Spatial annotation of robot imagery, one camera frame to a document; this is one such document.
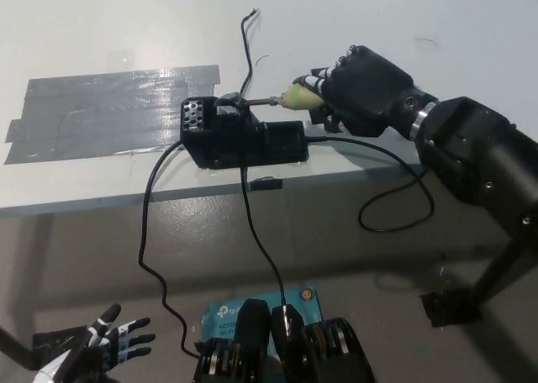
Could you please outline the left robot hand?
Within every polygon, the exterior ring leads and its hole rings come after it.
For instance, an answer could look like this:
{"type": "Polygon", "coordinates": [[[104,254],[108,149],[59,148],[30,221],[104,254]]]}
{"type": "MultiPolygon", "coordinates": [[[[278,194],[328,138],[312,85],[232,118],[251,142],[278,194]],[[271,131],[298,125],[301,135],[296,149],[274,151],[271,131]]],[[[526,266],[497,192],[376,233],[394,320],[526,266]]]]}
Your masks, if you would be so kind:
{"type": "Polygon", "coordinates": [[[87,345],[98,349],[102,355],[103,373],[130,359],[148,355],[151,352],[149,344],[156,339],[154,333],[135,336],[137,330],[150,324],[149,317],[114,326],[121,310],[122,307],[114,303],[87,329],[90,333],[87,345]]]}

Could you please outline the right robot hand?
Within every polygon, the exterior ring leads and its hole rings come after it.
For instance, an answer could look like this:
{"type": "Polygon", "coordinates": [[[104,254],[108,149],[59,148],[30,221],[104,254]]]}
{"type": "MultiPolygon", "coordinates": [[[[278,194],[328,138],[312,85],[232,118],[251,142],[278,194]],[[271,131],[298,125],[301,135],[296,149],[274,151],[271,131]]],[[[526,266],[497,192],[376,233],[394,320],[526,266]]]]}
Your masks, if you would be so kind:
{"type": "Polygon", "coordinates": [[[407,140],[419,111],[436,98],[421,91],[413,78],[364,45],[352,45],[334,66],[293,81],[332,107],[355,136],[373,127],[375,137],[388,127],[407,140]]]}

